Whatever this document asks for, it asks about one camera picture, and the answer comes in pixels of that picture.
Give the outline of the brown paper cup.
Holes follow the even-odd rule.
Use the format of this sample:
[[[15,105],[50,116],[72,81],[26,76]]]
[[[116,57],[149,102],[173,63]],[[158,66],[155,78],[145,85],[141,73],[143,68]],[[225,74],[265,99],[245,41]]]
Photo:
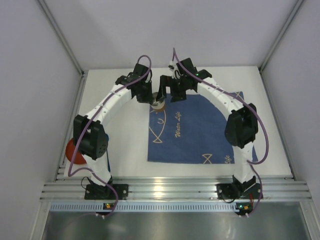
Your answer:
[[[165,109],[166,102],[164,99],[157,100],[158,92],[152,94],[151,108],[156,112],[162,112]]]

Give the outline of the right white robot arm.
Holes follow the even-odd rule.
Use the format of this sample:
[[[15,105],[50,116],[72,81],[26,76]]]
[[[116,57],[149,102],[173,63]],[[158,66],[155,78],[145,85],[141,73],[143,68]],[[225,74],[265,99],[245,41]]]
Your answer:
[[[190,58],[169,62],[171,75],[161,75],[158,92],[153,98],[151,107],[155,111],[163,111],[167,97],[166,88],[170,88],[173,101],[184,101],[186,92],[194,90],[212,103],[225,117],[224,136],[232,145],[235,171],[233,178],[241,184],[252,183],[255,174],[252,169],[253,142],[258,133],[258,117],[256,107],[237,96],[225,91],[214,80],[207,70],[197,70]]]

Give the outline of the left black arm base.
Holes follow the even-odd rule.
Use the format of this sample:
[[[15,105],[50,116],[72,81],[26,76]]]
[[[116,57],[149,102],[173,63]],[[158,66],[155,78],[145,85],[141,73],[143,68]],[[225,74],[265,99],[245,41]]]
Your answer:
[[[119,200],[124,200],[129,194],[128,184],[113,184]],[[107,186],[97,184],[87,184],[85,187],[85,200],[116,200],[116,195],[112,189]]]

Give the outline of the blue fish placemat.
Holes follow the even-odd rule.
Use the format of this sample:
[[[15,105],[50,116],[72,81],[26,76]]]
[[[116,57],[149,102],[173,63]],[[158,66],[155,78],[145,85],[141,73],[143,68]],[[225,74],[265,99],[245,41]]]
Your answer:
[[[197,94],[149,109],[147,160],[164,164],[234,164],[233,147],[225,138],[227,121],[206,98]]]

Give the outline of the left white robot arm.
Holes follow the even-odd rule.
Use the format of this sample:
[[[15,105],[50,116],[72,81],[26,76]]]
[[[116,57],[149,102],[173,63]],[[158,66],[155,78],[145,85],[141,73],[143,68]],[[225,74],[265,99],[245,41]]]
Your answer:
[[[90,180],[99,187],[110,186],[112,178],[107,156],[108,141],[105,125],[133,98],[140,103],[151,104],[152,64],[137,62],[131,72],[121,75],[107,95],[85,115],[78,114],[73,120],[73,144],[67,175],[86,170]]]

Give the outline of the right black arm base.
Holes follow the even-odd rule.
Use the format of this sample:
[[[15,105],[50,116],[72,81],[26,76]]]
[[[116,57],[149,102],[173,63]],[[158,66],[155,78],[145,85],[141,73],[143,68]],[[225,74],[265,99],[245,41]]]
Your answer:
[[[232,203],[235,200],[258,200],[262,193],[261,185],[256,183],[246,191],[239,190],[232,183],[219,183],[216,185],[217,198],[227,203]]]

